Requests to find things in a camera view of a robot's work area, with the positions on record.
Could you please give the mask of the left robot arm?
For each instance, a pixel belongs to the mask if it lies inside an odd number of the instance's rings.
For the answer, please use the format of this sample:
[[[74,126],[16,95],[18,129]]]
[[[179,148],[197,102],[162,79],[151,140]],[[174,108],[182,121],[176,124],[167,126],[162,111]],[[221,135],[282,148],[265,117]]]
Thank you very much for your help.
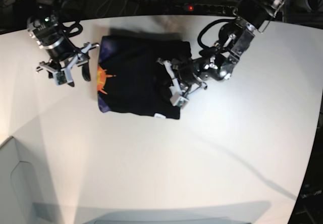
[[[239,0],[233,19],[218,19],[198,34],[200,57],[193,59],[183,51],[170,60],[159,58],[170,76],[172,106],[183,108],[189,95],[207,88],[207,80],[226,81],[232,76],[242,54],[248,50],[257,32],[263,33],[286,0]]]

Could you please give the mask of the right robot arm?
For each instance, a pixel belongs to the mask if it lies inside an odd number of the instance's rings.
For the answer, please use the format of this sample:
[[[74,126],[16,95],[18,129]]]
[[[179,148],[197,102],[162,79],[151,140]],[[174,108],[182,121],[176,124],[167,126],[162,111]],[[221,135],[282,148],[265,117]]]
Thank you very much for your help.
[[[48,78],[53,79],[57,86],[75,83],[71,70],[80,67],[85,81],[91,81],[89,69],[89,51],[99,47],[99,43],[86,42],[77,47],[71,38],[82,33],[83,26],[80,19],[74,20],[70,26],[62,21],[63,8],[68,0],[51,0],[51,4],[40,4],[35,16],[27,19],[29,36],[49,55],[48,61],[41,61],[36,72],[46,71]]]

